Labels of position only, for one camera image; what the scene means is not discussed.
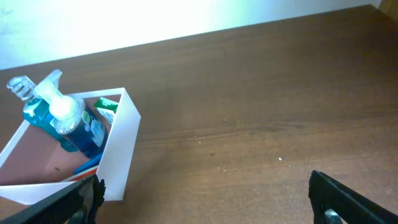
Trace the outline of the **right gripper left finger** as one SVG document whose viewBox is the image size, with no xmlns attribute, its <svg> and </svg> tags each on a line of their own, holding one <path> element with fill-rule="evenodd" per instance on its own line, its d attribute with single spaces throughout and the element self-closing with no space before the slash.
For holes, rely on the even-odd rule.
<svg viewBox="0 0 398 224">
<path fill-rule="evenodd" d="M 104 180 L 91 175 L 1 220 L 2 224 L 94 224 L 104 202 Z"/>
</svg>

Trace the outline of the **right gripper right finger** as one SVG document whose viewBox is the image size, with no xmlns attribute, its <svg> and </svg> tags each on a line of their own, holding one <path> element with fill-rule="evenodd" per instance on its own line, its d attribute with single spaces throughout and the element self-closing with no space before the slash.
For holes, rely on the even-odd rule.
<svg viewBox="0 0 398 224">
<path fill-rule="evenodd" d="M 395 213 L 317 170 L 311 173 L 308 197 L 314 223 L 397 223 Z"/>
</svg>

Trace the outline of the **green red toothpaste tube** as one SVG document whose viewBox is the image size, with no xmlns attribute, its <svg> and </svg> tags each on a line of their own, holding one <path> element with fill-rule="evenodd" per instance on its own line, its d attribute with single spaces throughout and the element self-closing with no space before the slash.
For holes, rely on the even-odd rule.
<svg viewBox="0 0 398 224">
<path fill-rule="evenodd" d="M 68 177 L 68 178 L 66 178 L 63 181 L 64 182 L 70 182 L 70 181 L 77 181 L 77 180 L 80 180 L 80 179 L 84 179 L 85 177 L 88 177 L 88 176 L 96 174 L 97 169 L 98 169 L 98 166 L 94 166 L 94 167 L 92 167 L 90 169 L 84 170 L 84 171 L 82 171 L 82 172 L 80 172 L 78 174 L 75 174 L 75 175 L 73 175 L 71 177 Z"/>
</svg>

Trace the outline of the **blue disposable razor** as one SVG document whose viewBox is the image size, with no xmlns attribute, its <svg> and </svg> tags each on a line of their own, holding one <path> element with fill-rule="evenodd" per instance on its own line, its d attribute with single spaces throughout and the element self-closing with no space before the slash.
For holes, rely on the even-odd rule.
<svg viewBox="0 0 398 224">
<path fill-rule="evenodd" d="M 80 172 L 83 172 L 87 169 L 90 169 L 94 166 L 97 166 L 100 163 L 100 160 L 102 158 L 103 153 L 99 153 L 97 154 L 94 158 L 90 159 L 89 161 L 87 161 L 86 163 L 84 163 L 83 165 L 81 165 L 80 167 L 76 168 L 73 173 L 74 174 L 79 174 Z"/>
</svg>

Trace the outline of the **green white soap box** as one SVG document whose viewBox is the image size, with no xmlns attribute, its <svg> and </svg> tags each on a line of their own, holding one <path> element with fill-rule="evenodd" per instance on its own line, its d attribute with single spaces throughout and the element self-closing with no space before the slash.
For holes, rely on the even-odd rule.
<svg viewBox="0 0 398 224">
<path fill-rule="evenodd" d="M 110 126 L 113 124 L 116 117 L 118 105 L 118 102 L 103 97 L 100 97 L 99 100 L 94 103 L 96 110 L 105 118 Z"/>
</svg>

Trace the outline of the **blue mouthwash bottle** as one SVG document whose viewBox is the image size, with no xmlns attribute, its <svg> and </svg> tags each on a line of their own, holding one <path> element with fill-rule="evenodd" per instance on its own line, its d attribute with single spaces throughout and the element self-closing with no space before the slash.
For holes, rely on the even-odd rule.
<svg viewBox="0 0 398 224">
<path fill-rule="evenodd" d="M 26 121 L 57 140 L 67 152 L 76 152 L 78 149 L 69 140 L 56 132 L 54 117 L 49 112 L 49 104 L 42 98 L 35 96 L 35 87 L 35 83 L 25 75 L 14 77 L 7 84 L 7 88 L 25 103 L 23 117 Z"/>
</svg>

